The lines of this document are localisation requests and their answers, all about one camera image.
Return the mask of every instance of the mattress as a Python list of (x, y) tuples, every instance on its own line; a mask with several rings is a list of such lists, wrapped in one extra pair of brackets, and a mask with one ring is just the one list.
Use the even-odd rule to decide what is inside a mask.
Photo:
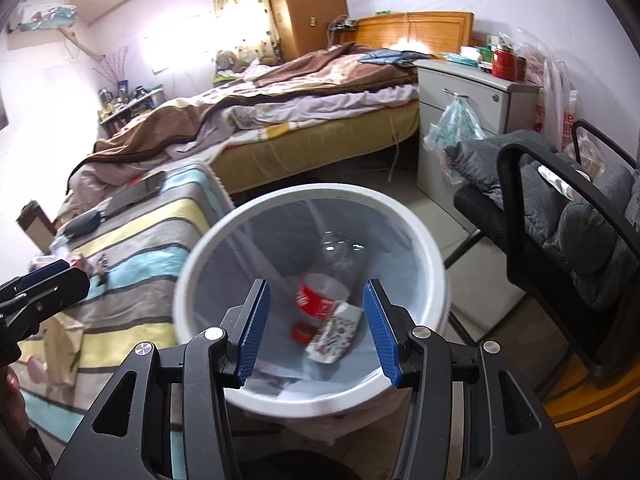
[(411, 137), (419, 123), (418, 101), (414, 101), (359, 117), (329, 121), (275, 139), (227, 148), (211, 163), (211, 169), (229, 193), (237, 193), (345, 158), (383, 150)]

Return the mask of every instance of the wall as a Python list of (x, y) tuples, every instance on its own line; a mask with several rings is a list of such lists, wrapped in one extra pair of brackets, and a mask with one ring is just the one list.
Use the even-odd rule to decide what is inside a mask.
[(211, 9), (211, 0), (127, 0), (95, 20), (90, 31), (105, 54), (129, 46), (130, 88), (164, 84), (168, 98), (188, 97), (211, 88), (213, 53), (185, 56), (181, 66), (172, 66), (154, 75), (145, 58), (144, 37)]
[(635, 154), (640, 132), (640, 59), (605, 0), (347, 0), (351, 17), (377, 10), (469, 10), (474, 30), (523, 27), (570, 70), (578, 113)]
[[(72, 30), (92, 46), (81, 24)], [(0, 130), (0, 283), (24, 273), (38, 253), (15, 222), (21, 208), (34, 199), (53, 218), (69, 173), (96, 137), (93, 62), (82, 53), (70, 60), (53, 33), (0, 34), (0, 91), (9, 118)], [(69, 50), (77, 53), (72, 45)]]

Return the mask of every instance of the bottle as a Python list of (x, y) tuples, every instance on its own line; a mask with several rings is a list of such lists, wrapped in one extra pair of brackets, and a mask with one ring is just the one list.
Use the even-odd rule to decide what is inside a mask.
[(291, 328), (295, 341), (308, 344), (336, 305), (349, 299), (364, 258), (363, 246), (332, 232), (324, 234), (316, 259), (296, 294), (298, 320)]

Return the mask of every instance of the brown blanket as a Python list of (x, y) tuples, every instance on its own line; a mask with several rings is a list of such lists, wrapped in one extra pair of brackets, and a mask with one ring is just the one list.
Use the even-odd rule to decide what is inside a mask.
[(196, 97), (167, 101), (133, 119), (111, 139), (99, 139), (94, 153), (71, 175), (91, 162), (129, 164), (153, 158), (171, 144), (192, 142), (205, 118), (222, 108), (283, 102), (303, 95), (377, 91), (417, 81), (414, 69), (357, 62), (369, 50), (346, 43), (331, 51), (310, 52), (253, 82), (240, 80)]

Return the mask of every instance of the black office chair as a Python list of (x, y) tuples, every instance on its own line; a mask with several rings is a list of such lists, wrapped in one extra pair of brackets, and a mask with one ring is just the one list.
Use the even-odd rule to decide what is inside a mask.
[[(577, 129), (584, 128), (609, 146), (634, 170), (638, 164), (609, 137), (586, 121), (572, 129), (577, 162), (580, 163)], [(605, 312), (594, 312), (584, 303), (571, 276), (562, 270), (525, 232), (524, 200), (519, 161), (523, 155), (544, 164), (569, 183), (613, 226), (640, 260), (640, 234), (609, 200), (565, 161), (528, 140), (508, 144), (498, 155), (498, 174), (504, 210), (475, 186), (467, 184), (454, 196), (454, 205), (478, 230), (473, 232), (446, 261), (447, 268), (483, 237), (489, 238), (507, 255), (507, 277), (535, 298), (556, 323), (570, 347), (594, 377), (606, 384), (635, 354), (640, 327), (640, 271), (620, 300)], [(464, 328), (450, 320), (458, 333)]]

